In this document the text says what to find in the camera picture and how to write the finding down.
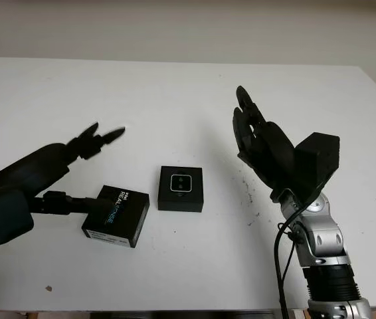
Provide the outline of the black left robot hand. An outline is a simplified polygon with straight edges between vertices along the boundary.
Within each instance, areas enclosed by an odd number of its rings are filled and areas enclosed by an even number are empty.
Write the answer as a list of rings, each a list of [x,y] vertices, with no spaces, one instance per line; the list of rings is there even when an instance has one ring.
[[[2,169],[0,191],[21,191],[33,213],[68,215],[110,207],[103,199],[75,198],[59,191],[37,196],[64,177],[70,171],[70,164],[78,158],[89,160],[96,156],[103,146],[117,140],[126,130],[121,127],[101,136],[96,133],[97,129],[96,122],[68,143],[48,144]]]

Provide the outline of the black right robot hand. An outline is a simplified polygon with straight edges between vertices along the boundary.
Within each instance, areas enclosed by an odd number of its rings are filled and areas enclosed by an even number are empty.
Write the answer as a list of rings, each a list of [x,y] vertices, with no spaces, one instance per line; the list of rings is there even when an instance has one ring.
[[[271,188],[270,198],[278,203],[292,189],[294,146],[277,124],[264,119],[244,87],[237,87],[236,98],[233,130],[238,157]]]

